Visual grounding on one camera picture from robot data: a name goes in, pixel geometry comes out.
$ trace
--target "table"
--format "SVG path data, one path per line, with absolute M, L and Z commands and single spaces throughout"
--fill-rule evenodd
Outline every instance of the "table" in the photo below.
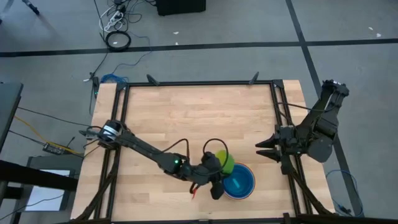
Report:
M 115 84 L 100 86 L 93 125 L 102 126 L 110 119 L 115 88 Z M 284 80 L 284 88 L 289 103 L 305 106 L 298 80 Z M 296 124 L 307 114 L 294 107 L 290 107 L 290 112 Z M 244 200 L 222 196 L 215 201 L 209 193 L 211 185 L 206 185 L 192 200 L 188 192 L 191 183 L 163 174 L 153 161 L 122 148 L 112 221 L 274 218 L 284 212 L 294 216 L 287 176 L 281 174 L 280 164 L 255 154 L 255 143 L 271 136 L 276 124 L 269 86 L 132 87 L 126 124 L 139 138 L 159 149 L 187 138 L 192 164 L 199 163 L 207 139 L 221 138 L 235 161 L 253 170 L 256 189 Z M 86 153 L 94 147 L 88 147 Z M 213 152 L 222 148 L 217 142 L 208 146 Z M 185 146 L 178 145 L 172 151 L 185 154 Z M 96 193 L 103 157 L 104 150 L 99 148 L 83 161 L 71 218 L 79 216 Z M 322 165 L 307 156 L 302 156 L 302 163 L 308 186 L 319 201 L 333 211 Z M 107 198 L 105 193 L 103 217 Z M 301 197 L 299 202 L 304 212 Z

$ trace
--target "wooden table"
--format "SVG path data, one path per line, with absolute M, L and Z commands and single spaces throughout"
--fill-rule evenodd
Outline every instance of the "wooden table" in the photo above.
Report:
M 299 81 L 285 80 L 284 85 L 288 102 L 305 106 Z M 102 126 L 110 119 L 115 88 L 115 84 L 100 86 L 93 125 Z M 118 108 L 122 108 L 123 95 Z M 307 114 L 294 107 L 290 107 L 290 112 L 296 124 Z M 271 136 L 276 124 L 269 86 L 134 87 L 129 93 L 126 124 L 158 149 L 187 138 L 192 164 L 200 162 L 207 139 L 221 138 L 235 161 L 252 169 L 256 188 L 244 200 L 231 200 L 225 195 L 212 200 L 209 184 L 201 187 L 192 200 L 190 182 L 173 179 L 153 161 L 122 148 L 112 221 L 274 218 L 284 212 L 294 216 L 287 176 L 281 174 L 280 164 L 255 153 L 255 143 Z M 88 147 L 86 153 L 94 147 Z M 212 142 L 208 149 L 216 152 L 223 147 Z M 185 154 L 185 145 L 179 144 L 172 151 Z M 103 157 L 104 150 L 99 148 L 83 161 L 71 218 L 79 216 L 96 193 Z M 302 162 L 308 186 L 333 211 L 322 165 L 307 156 L 302 157 Z M 103 217 L 107 198 L 105 193 Z M 301 196 L 299 199 L 304 212 Z

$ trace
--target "black metal frame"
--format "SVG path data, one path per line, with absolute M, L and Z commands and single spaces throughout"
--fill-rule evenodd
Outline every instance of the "black metal frame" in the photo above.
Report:
M 159 86 L 200 86 L 200 85 L 248 85 L 249 82 L 247 80 L 243 81 L 202 81 L 202 82 L 162 82 L 159 83 Z M 284 84 L 282 80 L 256 80 L 253 85 L 269 85 L 271 89 L 271 97 L 272 97 L 272 102 L 274 105 L 275 109 L 275 115 L 277 119 L 277 124 L 282 125 L 282 116 L 280 115 L 280 110 L 278 108 L 278 97 L 277 97 L 277 91 L 278 89 L 280 91 L 280 97 L 283 103 L 287 103 L 287 98 L 286 98 L 286 93 L 284 89 Z M 111 119 L 116 119 L 116 114 L 118 111 L 118 104 L 119 104 L 119 99 L 121 95 L 121 90 L 124 90 L 124 100 L 123 100 L 123 107 L 121 111 L 121 121 L 125 122 L 126 120 L 126 115 L 127 115 L 127 104 L 128 104 L 128 99 L 129 99 L 129 90 L 130 87 L 142 87 L 142 86 L 154 86 L 153 83 L 118 83 L 116 85 L 116 93 L 114 97 L 114 102 L 113 102 L 113 108 L 112 108 L 112 115 Z M 285 115 L 291 119 L 290 116 L 290 111 L 289 107 L 287 105 L 284 106 L 284 111 Z M 120 160 L 120 151 L 121 149 L 118 148 L 115 151 L 114 154 L 114 163 L 117 163 L 117 168 L 119 167 L 119 160 Z M 105 151 L 104 155 L 104 162 L 103 162 L 103 167 L 101 171 L 101 178 L 99 181 L 99 186 L 101 187 L 104 183 L 104 180 L 107 176 L 108 172 L 108 165 L 109 165 L 109 157 L 110 157 L 110 151 L 107 150 Z M 299 157 L 295 157 L 295 163 L 297 166 L 298 173 L 300 177 L 305 181 L 304 173 L 303 173 L 303 167 L 302 163 Z M 106 218 L 111 219 L 112 217 L 112 211 L 113 211 L 113 203 L 114 203 L 114 195 L 116 191 L 116 177 L 113 179 L 111 185 L 110 185 L 110 191 L 109 191 L 109 198 L 108 198 L 108 207 L 106 210 Z M 289 178 L 289 188 L 290 188 L 290 193 L 292 195 L 292 203 L 294 207 L 294 212 L 295 215 L 301 214 L 300 211 L 300 204 L 299 204 L 299 199 L 297 195 L 297 189 L 295 187 L 295 181 L 294 179 L 288 175 Z M 305 209 L 307 213 L 312 214 L 312 207 L 310 205 L 310 202 L 308 198 L 306 198 L 305 195 L 303 195 L 304 202 L 305 202 Z M 100 217 L 101 213 L 101 206 L 102 206 L 102 200 L 99 201 L 96 209 L 95 209 L 95 214 L 94 214 L 94 219 L 98 219 Z M 212 223 L 282 223 L 284 221 L 284 218 L 250 218 L 250 219 L 230 219 L 230 220 L 212 220 Z M 149 221 L 149 222 L 137 222 L 137 221 L 131 221 L 131 222 L 112 222 L 112 223 L 208 223 L 208 221 L 200 221 L 200 220 L 172 220 L 172 221 Z

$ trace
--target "floor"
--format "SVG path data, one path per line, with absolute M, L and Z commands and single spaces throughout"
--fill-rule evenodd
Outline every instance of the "floor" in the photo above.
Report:
M 83 80 L 106 52 L 95 5 L 83 0 L 32 2 L 40 17 L 15 1 L 0 25 L 0 81 L 24 84 L 22 107 L 90 123 L 91 83 Z M 111 0 L 97 3 L 102 13 Z M 363 213 L 398 218 L 397 1 L 208 0 L 202 13 L 160 17 L 147 3 L 138 5 L 136 12 L 143 17 L 129 30 L 150 37 L 153 52 L 135 67 L 116 70 L 116 75 L 130 82 L 145 82 L 146 74 L 159 81 L 248 80 L 259 72 L 260 79 L 300 80 L 309 106 L 317 100 L 319 80 L 346 83 L 350 95 L 339 113 L 339 136 L 349 170 L 358 182 Z M 145 38 L 132 38 L 131 47 L 147 46 Z M 132 48 L 109 54 L 96 74 L 102 77 L 145 53 Z M 76 136 L 72 146 L 83 151 L 85 140 L 77 133 L 79 126 L 21 110 L 17 115 L 60 144 Z M 17 121 L 11 129 L 34 137 Z M 9 134 L 0 159 L 26 165 L 30 156 L 47 155 L 34 142 Z M 334 153 L 324 168 L 325 173 L 339 169 Z M 345 181 L 337 173 L 328 178 L 333 198 L 351 208 Z M 0 218 L 14 206 L 15 201 L 5 200 Z M 64 222 L 70 210 L 23 213 L 20 223 Z M 9 218 L 0 221 L 9 222 Z

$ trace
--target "blue bowl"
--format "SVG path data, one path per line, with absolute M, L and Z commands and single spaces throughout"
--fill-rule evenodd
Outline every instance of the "blue bowl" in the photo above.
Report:
M 245 199 L 253 193 L 256 179 L 250 168 L 235 163 L 232 174 L 223 180 L 224 192 L 232 199 Z

